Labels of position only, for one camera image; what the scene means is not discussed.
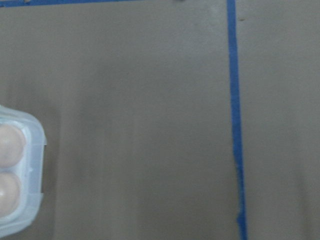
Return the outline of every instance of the blue tape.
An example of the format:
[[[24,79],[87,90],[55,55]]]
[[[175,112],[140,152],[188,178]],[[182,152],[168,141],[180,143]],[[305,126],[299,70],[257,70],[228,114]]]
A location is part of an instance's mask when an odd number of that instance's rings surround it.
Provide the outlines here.
[[[239,215],[237,222],[241,240],[248,239],[246,216],[246,193],[241,130],[241,108],[239,90],[239,64],[237,43],[236,0],[227,0],[229,74],[231,94],[231,121],[233,138],[233,155],[236,165],[239,189]]]
[[[136,0],[7,0],[0,1],[0,7],[25,7],[40,5],[59,5],[59,4],[86,4],[86,3],[103,3],[103,2],[125,2]]]

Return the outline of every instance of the gray floor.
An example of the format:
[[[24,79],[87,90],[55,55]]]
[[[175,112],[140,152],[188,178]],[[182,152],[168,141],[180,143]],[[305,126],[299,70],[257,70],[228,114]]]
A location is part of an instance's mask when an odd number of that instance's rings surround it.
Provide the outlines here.
[[[237,3],[249,239],[318,240],[320,2]],[[0,12],[0,103],[48,140],[4,239],[239,239],[225,0]]]

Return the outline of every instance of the clear plastic egg carton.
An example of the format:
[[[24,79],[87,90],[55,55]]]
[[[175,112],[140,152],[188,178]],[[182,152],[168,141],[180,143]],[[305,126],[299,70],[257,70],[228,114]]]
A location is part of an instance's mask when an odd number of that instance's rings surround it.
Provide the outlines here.
[[[29,226],[39,211],[45,145],[35,117],[0,106],[0,238]]]

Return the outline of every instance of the egg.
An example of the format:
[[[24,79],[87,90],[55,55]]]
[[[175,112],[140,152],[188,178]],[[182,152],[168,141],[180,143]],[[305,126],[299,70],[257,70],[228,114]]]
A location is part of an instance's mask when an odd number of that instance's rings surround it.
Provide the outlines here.
[[[13,173],[0,173],[0,218],[13,213],[19,205],[21,183]]]
[[[22,131],[9,124],[0,125],[0,168],[10,168],[22,158],[26,138]]]

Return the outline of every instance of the floor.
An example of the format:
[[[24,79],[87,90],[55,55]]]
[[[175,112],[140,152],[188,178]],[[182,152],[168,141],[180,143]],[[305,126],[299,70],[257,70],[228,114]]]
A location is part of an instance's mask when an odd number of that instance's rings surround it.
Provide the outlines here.
[[[320,2],[238,0],[250,240],[320,235]],[[0,9],[0,103],[43,124],[5,240],[238,240],[225,0]]]

